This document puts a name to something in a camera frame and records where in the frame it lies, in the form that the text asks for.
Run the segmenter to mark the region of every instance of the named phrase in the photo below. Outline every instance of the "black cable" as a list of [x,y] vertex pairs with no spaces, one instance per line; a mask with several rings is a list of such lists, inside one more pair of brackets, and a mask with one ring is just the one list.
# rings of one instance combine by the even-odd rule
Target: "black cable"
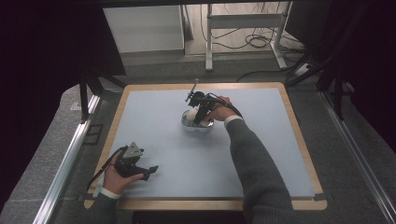
[[113,160],[114,156],[121,151],[122,148],[117,149],[113,155],[110,156],[110,158],[107,159],[107,161],[105,162],[105,164],[100,168],[100,170],[96,173],[96,175],[93,176],[93,178],[90,180],[90,182],[87,185],[87,190],[90,188],[91,184],[93,183],[93,181],[99,177],[106,169],[107,167],[110,165],[111,160]]
[[256,6],[251,10],[250,14],[254,12],[254,9],[259,6],[259,3],[256,3]]
[[224,9],[228,12],[228,14],[231,14],[231,13],[228,11],[227,7],[225,7],[225,3],[224,3]]
[[304,53],[305,49],[290,49],[288,47],[285,47],[281,44],[279,44],[278,48],[280,49],[280,51],[290,51],[290,52],[297,52],[297,53]]
[[283,54],[283,57],[284,57],[286,60],[288,60],[289,62],[291,62],[291,63],[297,63],[298,60],[297,60],[297,61],[294,61],[294,60],[292,60],[291,58],[289,58],[289,57],[287,56],[288,54],[291,54],[291,53],[302,53],[302,52],[284,52],[284,54]]
[[[265,4],[262,4],[262,10],[261,10],[261,12],[264,11],[264,6],[265,6]],[[207,38],[206,38],[205,33],[204,33],[203,22],[202,22],[202,5],[200,5],[200,18],[201,18],[201,32],[202,32],[202,36],[204,37],[204,40],[207,41]],[[220,36],[213,36],[213,35],[212,35],[212,37],[214,37],[214,38],[220,38],[220,37],[229,35],[229,34],[235,32],[235,31],[238,31],[238,30],[240,30],[240,29],[241,29],[241,28],[235,29],[235,30],[233,30],[233,31],[231,31],[231,32],[229,32],[229,33],[227,33],[227,34],[220,35]],[[239,46],[239,47],[230,47],[230,46],[226,46],[226,45],[220,44],[220,43],[218,43],[218,42],[212,42],[212,44],[213,44],[213,45],[220,45],[220,46],[222,46],[222,47],[224,47],[224,48],[227,48],[227,49],[241,49],[241,48],[246,47],[247,45],[250,45],[251,47],[256,48],[256,49],[260,49],[260,48],[265,48],[266,46],[268,46],[268,45],[271,43],[272,38],[274,37],[274,29],[272,29],[273,32],[272,32],[270,38],[268,38],[268,37],[266,37],[266,36],[264,36],[264,35],[255,35],[255,34],[254,34],[255,31],[256,31],[256,28],[253,30],[253,33],[252,33],[251,35],[247,35],[247,36],[245,37],[245,42],[246,42],[246,44],[243,45],[243,46]],[[252,41],[253,41],[253,40],[264,41],[264,44],[263,44],[262,46],[254,45],[254,44],[252,44]]]
[[291,69],[287,74],[286,74],[286,78],[285,78],[285,85],[286,85],[286,91],[288,90],[288,83],[289,83],[289,79],[291,78],[292,75],[294,75],[296,68],[299,67],[299,65],[305,61],[305,59],[310,55],[310,53],[306,52],[304,53],[304,55],[294,64],[294,66],[292,67],[293,69]]
[[280,2],[277,2],[277,8],[276,8],[276,13],[279,10]]
[[237,78],[235,82],[239,82],[239,80],[241,80],[243,77],[247,77],[248,75],[251,74],[256,74],[256,73],[281,73],[281,72],[286,72],[289,71],[290,69],[294,68],[295,65],[288,67],[286,69],[283,70],[276,70],[276,71],[266,71],[266,70],[261,70],[261,71],[253,71],[253,72],[248,72],[245,73],[244,75],[242,75],[241,77]]
[[268,3],[268,6],[267,6],[267,13],[268,13],[268,8],[270,7],[270,5],[271,5],[271,2]]
[[220,98],[195,98],[194,101],[200,101],[200,102],[215,102],[221,105],[224,105],[227,108],[230,108],[233,112],[235,112],[235,114],[239,117],[242,118],[242,114],[241,112],[239,112],[238,109],[236,109],[235,106],[233,106],[233,104],[229,104],[226,101],[224,101],[223,99]]
[[287,37],[287,36],[285,36],[285,35],[282,35],[282,37],[285,38],[285,39],[291,40],[291,41],[295,41],[295,42],[302,43],[300,40],[293,39],[293,38]]
[[219,100],[222,100],[222,101],[224,101],[223,99],[221,99],[219,96],[217,96],[215,93],[213,93],[213,92],[209,92],[206,96],[208,96],[208,95],[212,95],[212,96],[214,96],[215,98],[218,98]]

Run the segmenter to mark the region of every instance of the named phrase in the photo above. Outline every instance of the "white shirt cuff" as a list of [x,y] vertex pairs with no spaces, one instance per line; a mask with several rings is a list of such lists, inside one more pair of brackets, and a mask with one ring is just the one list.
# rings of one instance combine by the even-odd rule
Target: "white shirt cuff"
[[230,117],[228,117],[226,120],[224,120],[224,127],[227,128],[227,124],[234,119],[242,119],[241,117],[237,116],[237,115],[232,115]]
[[121,197],[120,194],[115,194],[115,193],[113,193],[110,190],[105,189],[105,188],[101,188],[100,192],[105,194],[107,197],[109,197],[111,199],[115,199],[115,200],[118,200]]

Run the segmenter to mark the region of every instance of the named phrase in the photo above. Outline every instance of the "floor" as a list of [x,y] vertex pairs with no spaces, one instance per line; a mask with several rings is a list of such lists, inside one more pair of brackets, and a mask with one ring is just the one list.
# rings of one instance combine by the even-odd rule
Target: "floor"
[[[257,6],[255,4],[247,5],[244,10],[246,13],[253,9],[256,11],[259,7],[262,7],[262,4]],[[267,8],[268,11],[274,12],[277,3],[271,3],[269,6],[265,5],[265,12]],[[227,10],[236,13],[229,4],[218,5],[215,9],[219,12],[222,11],[221,13],[228,13]],[[196,7],[191,11],[194,10],[197,12],[200,8]],[[194,27],[194,29],[198,27],[197,30],[194,30],[198,39],[200,26],[194,25]],[[223,40],[223,38],[220,40],[221,43],[237,46],[237,44],[244,44],[245,36],[249,34],[251,34],[250,31],[243,33],[240,37],[236,37],[236,40]],[[292,41],[290,43],[297,43],[297,45],[294,45],[295,48],[300,47],[298,42]],[[277,70],[277,63],[273,54],[269,51],[270,49],[249,49],[247,47],[237,51],[242,54],[224,54],[225,52],[235,51],[215,46],[214,51],[219,54],[215,57],[214,71],[206,73],[203,56],[205,42],[201,41],[201,44],[197,44],[196,47],[188,47],[189,44],[192,45],[191,42],[186,42],[186,56],[182,57],[177,55],[172,57],[166,55],[161,57],[152,57],[152,55],[142,55],[139,58],[123,57],[127,76],[120,77],[120,79],[128,84],[192,83],[196,77],[203,82],[235,82],[241,76],[250,74],[240,81],[285,81],[287,73],[268,72]],[[297,53],[291,54],[291,60],[288,61],[288,64],[297,60],[298,56]],[[373,193],[367,187],[361,171],[347,150],[346,143],[336,130],[326,107],[318,97],[318,92],[315,89],[315,78],[311,77],[296,87],[288,89],[288,91],[294,113],[299,120],[304,140],[307,143],[329,206],[321,212],[298,211],[298,218],[301,223],[389,223],[384,218]],[[84,211],[81,195],[85,192],[87,180],[92,177],[93,169],[100,155],[100,149],[106,140],[106,132],[108,132],[112,116],[120,100],[121,89],[105,80],[103,80],[103,83],[106,91],[101,96],[98,110],[92,115],[94,125],[103,125],[102,135],[96,145],[88,144],[91,140],[89,137],[84,139],[86,144],[83,144],[80,149],[73,170],[64,184],[49,223],[74,223],[76,217]],[[356,111],[348,96],[344,98],[346,124],[361,146],[362,152],[372,166],[377,178],[389,193],[389,197],[395,202],[396,176],[394,170],[396,169],[396,156]],[[80,111],[72,109],[76,108],[73,105],[78,102],[78,87],[64,93],[49,131],[7,202],[0,216],[0,223],[32,223],[35,219],[78,126]],[[131,221],[131,212],[129,211],[119,211],[118,216],[119,223],[130,223]]]

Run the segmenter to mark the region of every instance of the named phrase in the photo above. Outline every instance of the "controller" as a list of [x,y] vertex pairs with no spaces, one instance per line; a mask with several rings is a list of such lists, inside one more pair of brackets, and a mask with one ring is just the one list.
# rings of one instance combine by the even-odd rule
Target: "controller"
[[157,166],[149,167],[148,169],[136,166],[140,157],[143,155],[144,149],[139,148],[134,142],[130,146],[121,147],[119,149],[121,154],[117,157],[114,168],[117,173],[122,177],[129,177],[132,175],[143,174],[142,180],[148,180],[151,174],[154,174]]
[[213,110],[216,104],[224,105],[230,108],[236,115],[242,117],[241,113],[231,104],[228,104],[224,100],[220,99],[217,95],[213,93],[204,94],[201,91],[194,91],[198,84],[198,79],[195,79],[195,83],[187,96],[186,102],[189,102],[189,106],[198,106],[198,112],[195,115],[193,122],[199,124],[206,115]]

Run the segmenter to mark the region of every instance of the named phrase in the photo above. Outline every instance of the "gray sleeve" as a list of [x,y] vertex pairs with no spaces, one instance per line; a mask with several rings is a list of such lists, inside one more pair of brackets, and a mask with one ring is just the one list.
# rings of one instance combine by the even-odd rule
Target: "gray sleeve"
[[289,192],[262,141],[241,119],[230,121],[227,132],[247,223],[297,223]]
[[117,223],[116,205],[117,200],[110,199],[106,195],[99,193],[93,205],[82,214],[79,223]]

